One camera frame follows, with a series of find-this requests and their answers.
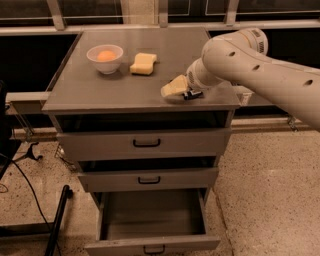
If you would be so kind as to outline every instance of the sponge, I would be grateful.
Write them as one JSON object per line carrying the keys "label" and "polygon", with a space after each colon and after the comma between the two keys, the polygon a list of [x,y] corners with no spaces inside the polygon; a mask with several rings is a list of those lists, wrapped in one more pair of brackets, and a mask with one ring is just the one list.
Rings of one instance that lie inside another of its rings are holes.
{"label": "sponge", "polygon": [[156,54],[138,53],[134,63],[130,66],[130,72],[132,74],[150,75],[153,72],[153,63],[156,61]]}
{"label": "sponge", "polygon": [[166,98],[169,96],[181,95],[187,91],[187,78],[184,75],[180,75],[161,88],[161,95]]}

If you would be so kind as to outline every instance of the open drawer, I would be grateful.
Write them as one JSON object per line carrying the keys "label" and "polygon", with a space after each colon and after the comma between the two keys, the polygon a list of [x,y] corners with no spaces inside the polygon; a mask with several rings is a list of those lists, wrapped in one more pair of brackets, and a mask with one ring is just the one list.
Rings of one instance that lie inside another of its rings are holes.
{"label": "open drawer", "polygon": [[91,256],[163,255],[214,250],[219,238],[207,233],[203,198],[197,189],[104,194],[97,242]]}

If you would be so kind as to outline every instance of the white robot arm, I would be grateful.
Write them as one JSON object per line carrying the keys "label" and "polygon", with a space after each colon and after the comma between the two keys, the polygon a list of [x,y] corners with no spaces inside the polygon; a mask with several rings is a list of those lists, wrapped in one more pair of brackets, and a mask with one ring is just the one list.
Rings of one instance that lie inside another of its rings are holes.
{"label": "white robot arm", "polygon": [[257,28],[216,36],[187,70],[191,88],[221,79],[241,84],[320,131],[320,70],[265,56],[266,35]]}

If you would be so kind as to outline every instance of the drawer cabinet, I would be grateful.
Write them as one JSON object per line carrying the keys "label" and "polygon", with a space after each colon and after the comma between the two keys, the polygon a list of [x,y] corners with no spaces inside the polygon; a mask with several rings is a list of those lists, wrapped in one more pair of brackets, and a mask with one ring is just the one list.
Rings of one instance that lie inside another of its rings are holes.
{"label": "drawer cabinet", "polygon": [[213,185],[218,168],[81,173],[86,192],[205,188]]}
{"label": "drawer cabinet", "polygon": [[213,250],[204,203],[196,189],[106,194],[100,205],[97,242],[90,255],[160,255]]}
{"label": "drawer cabinet", "polygon": [[65,153],[76,161],[221,155],[230,129],[60,133]]}
{"label": "drawer cabinet", "polygon": [[[219,244],[205,204],[238,98],[227,81],[195,100],[160,93],[200,57],[207,40],[200,28],[85,31],[57,78],[43,111],[99,211],[96,241],[85,247],[91,256],[165,255]],[[87,62],[86,52],[99,43],[124,49],[112,75]],[[150,76],[129,72],[139,49],[158,54]]]}

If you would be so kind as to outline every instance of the floor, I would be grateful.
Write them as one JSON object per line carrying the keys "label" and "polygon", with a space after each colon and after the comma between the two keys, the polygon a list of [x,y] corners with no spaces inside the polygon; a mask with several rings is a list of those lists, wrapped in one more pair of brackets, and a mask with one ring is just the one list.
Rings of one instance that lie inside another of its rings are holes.
{"label": "floor", "polygon": [[[70,185],[73,197],[64,213],[59,247],[62,256],[88,255],[95,240],[97,210],[77,174],[56,157],[57,142],[34,149],[39,162],[18,162],[53,221],[60,193]],[[234,130],[220,161],[220,174],[206,204],[210,232],[221,242],[214,251],[186,256],[312,256],[320,251],[320,134]],[[17,157],[28,148],[23,143]],[[0,225],[42,222],[35,200],[19,171],[11,166],[0,186]],[[0,255],[44,255],[48,236],[0,239]]]}

